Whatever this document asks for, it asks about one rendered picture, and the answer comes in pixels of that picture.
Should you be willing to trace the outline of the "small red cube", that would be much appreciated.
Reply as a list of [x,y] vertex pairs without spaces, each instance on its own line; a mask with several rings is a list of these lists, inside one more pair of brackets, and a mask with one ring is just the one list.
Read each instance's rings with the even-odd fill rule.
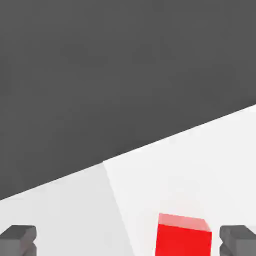
[[212,231],[204,219],[160,213],[155,256],[211,256]]

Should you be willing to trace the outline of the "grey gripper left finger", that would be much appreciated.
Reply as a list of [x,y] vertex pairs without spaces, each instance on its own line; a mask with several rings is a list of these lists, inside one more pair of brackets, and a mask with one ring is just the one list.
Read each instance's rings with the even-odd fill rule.
[[37,256],[34,225],[11,225],[0,234],[0,256]]

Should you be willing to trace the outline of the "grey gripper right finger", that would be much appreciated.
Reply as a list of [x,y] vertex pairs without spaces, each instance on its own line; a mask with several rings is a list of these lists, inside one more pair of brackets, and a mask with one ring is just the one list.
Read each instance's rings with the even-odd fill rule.
[[256,232],[245,225],[222,225],[219,256],[256,256]]

